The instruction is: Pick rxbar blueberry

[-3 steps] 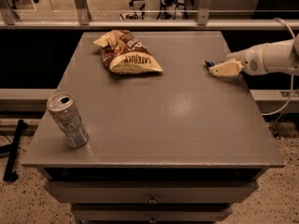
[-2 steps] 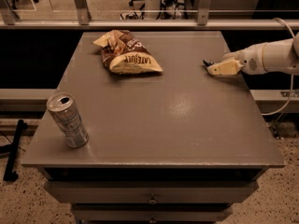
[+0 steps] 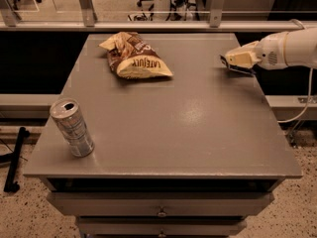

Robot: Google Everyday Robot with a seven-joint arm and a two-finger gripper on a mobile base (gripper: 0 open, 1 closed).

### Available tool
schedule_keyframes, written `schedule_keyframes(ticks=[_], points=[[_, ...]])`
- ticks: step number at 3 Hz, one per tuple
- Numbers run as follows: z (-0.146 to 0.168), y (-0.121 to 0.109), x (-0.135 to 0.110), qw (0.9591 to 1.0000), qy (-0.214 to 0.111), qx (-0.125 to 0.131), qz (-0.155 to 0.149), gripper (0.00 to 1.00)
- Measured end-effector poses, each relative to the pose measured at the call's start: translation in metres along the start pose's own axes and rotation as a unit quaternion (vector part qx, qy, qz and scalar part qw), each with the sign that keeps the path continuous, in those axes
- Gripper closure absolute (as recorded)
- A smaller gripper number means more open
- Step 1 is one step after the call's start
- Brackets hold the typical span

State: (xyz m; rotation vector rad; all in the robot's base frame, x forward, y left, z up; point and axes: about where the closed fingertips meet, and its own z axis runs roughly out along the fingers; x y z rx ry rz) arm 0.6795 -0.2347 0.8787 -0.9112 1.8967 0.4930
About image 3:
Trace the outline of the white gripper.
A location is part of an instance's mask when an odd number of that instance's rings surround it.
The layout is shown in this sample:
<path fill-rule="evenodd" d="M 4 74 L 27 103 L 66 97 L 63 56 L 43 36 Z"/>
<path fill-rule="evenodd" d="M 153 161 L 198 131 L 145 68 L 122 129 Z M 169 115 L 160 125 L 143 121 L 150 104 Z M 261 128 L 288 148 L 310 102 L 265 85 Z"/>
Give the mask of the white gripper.
<path fill-rule="evenodd" d="M 254 41 L 225 53 L 229 65 L 251 69 L 256 63 L 264 69 L 286 68 L 284 45 L 288 33 L 270 34 L 260 41 Z"/>

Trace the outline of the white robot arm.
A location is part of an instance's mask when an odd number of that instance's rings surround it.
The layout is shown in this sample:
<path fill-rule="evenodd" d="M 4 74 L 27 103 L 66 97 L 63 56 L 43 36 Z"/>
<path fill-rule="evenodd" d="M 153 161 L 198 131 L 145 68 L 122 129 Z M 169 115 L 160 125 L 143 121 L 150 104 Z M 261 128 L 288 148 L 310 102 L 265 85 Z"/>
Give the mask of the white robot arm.
<path fill-rule="evenodd" d="M 309 28 L 270 34 L 234 48 L 222 56 L 227 68 L 252 69 L 254 65 L 267 70 L 290 66 L 317 67 L 317 29 Z"/>

